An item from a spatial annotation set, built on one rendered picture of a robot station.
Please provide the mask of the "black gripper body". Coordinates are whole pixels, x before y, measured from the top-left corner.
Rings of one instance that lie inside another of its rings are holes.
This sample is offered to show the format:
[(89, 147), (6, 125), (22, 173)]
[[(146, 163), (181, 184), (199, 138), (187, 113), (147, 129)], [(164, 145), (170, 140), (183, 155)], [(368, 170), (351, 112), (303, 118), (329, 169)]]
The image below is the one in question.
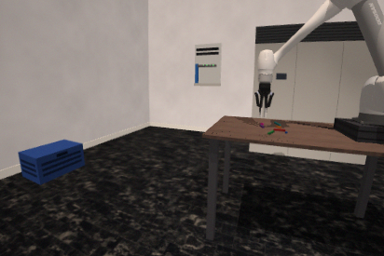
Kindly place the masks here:
[(270, 83), (259, 83), (258, 92), (259, 92), (260, 96), (262, 96), (263, 91), (265, 91), (265, 93), (264, 93), (265, 97), (266, 97), (266, 92), (268, 92), (268, 95), (269, 95), (269, 93), (271, 92), (270, 85), (271, 85)]

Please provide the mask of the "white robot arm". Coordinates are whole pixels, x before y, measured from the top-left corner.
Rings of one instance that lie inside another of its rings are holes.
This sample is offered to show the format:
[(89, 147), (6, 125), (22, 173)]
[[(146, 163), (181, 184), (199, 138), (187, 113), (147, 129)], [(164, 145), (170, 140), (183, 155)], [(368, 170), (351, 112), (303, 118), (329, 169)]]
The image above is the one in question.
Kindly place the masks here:
[(361, 124), (384, 126), (384, 15), (377, 0), (326, 0), (311, 19), (276, 53), (263, 50), (258, 57), (258, 82), (272, 82), (278, 61), (302, 39), (324, 22), (347, 8), (360, 27), (378, 76), (363, 85), (358, 117), (351, 120)]

